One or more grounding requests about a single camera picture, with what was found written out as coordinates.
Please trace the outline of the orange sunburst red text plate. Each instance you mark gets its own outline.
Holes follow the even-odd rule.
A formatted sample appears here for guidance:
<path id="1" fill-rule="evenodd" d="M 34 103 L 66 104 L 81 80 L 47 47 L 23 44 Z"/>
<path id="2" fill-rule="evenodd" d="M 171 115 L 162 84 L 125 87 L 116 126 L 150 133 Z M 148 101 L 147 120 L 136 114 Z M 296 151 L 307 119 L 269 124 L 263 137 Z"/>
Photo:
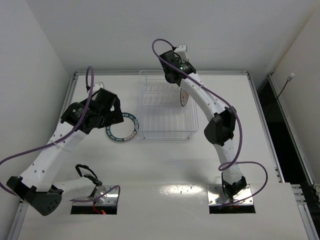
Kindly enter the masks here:
<path id="1" fill-rule="evenodd" d="M 189 100 L 189 94 L 184 90 L 184 89 L 180 89 L 180 105 L 182 107 L 185 107 L 188 103 Z"/>

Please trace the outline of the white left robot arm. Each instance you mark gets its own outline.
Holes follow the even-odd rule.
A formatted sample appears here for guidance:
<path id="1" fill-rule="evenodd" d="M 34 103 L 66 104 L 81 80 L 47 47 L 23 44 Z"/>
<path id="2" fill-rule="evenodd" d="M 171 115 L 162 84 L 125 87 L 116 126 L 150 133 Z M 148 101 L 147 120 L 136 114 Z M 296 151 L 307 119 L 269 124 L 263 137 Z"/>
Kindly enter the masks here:
<path id="1" fill-rule="evenodd" d="M 59 169 L 74 148 L 92 129 L 106 128 L 124 121 L 116 94 L 100 88 L 81 102 L 72 103 L 61 116 L 49 140 L 34 162 L 6 185 L 42 216 L 55 211 L 62 201 L 100 202 L 109 190 L 94 174 L 76 180 L 55 182 Z"/>

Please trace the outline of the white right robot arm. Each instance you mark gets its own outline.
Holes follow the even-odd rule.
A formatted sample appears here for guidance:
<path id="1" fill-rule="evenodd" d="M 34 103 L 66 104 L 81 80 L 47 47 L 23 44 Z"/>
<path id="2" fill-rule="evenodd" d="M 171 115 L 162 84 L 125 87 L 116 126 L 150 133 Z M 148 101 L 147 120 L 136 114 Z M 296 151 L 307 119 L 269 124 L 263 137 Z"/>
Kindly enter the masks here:
<path id="1" fill-rule="evenodd" d="M 205 114 L 208 124 L 204 129 L 205 138 L 213 144 L 219 158 L 218 170 L 222 173 L 222 188 L 230 200 L 247 185 L 236 161 L 240 155 L 243 133 L 239 135 L 239 146 L 235 149 L 233 140 L 237 112 L 226 100 L 218 97 L 201 81 L 196 69 L 188 62 L 178 60 L 173 50 L 158 56 L 165 79 L 177 84 L 198 104 Z"/>

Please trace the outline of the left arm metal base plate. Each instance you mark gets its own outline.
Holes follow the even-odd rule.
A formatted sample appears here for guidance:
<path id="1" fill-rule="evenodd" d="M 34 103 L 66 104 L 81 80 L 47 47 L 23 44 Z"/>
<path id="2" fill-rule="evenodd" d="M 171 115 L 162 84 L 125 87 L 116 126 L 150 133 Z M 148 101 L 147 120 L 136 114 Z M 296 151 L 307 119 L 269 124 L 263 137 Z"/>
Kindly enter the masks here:
<path id="1" fill-rule="evenodd" d="M 120 198 L 121 187 L 119 185 L 103 185 L 95 189 L 93 196 L 73 199 L 71 202 L 77 204 L 93 204 L 102 206 L 117 206 Z"/>

